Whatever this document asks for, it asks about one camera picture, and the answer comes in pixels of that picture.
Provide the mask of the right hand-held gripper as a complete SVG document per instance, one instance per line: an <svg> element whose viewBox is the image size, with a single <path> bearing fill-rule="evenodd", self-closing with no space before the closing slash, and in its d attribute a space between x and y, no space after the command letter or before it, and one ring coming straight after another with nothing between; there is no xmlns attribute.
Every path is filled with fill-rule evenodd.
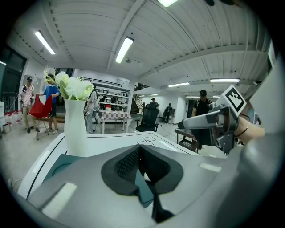
<svg viewBox="0 0 285 228"><path fill-rule="evenodd" d="M209 113L182 120L181 129L194 130L198 144L213 145L229 154L235 144L234 132L245 105L241 93L231 85L209 105Z"/></svg>

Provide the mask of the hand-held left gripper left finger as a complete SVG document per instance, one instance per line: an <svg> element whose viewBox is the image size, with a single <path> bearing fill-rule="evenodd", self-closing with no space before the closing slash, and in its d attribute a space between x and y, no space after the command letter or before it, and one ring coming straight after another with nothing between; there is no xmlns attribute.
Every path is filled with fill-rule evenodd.
<svg viewBox="0 0 285 228"><path fill-rule="evenodd" d="M138 168L131 179L119 179L118 187L132 189L120 195L103 181L103 164L124 148L81 158L44 181L28 198L56 225L69 228L151 228L156 222L140 202L139 186L146 186Z"/></svg>

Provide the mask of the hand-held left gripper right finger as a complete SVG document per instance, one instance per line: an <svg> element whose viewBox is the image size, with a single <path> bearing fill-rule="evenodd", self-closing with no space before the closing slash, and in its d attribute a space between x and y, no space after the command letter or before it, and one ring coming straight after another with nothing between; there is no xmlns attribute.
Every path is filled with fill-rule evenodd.
<svg viewBox="0 0 285 228"><path fill-rule="evenodd" d="M209 193L223 159L140 146L140 172L153 197L140 227L216 228L220 202Z"/></svg>

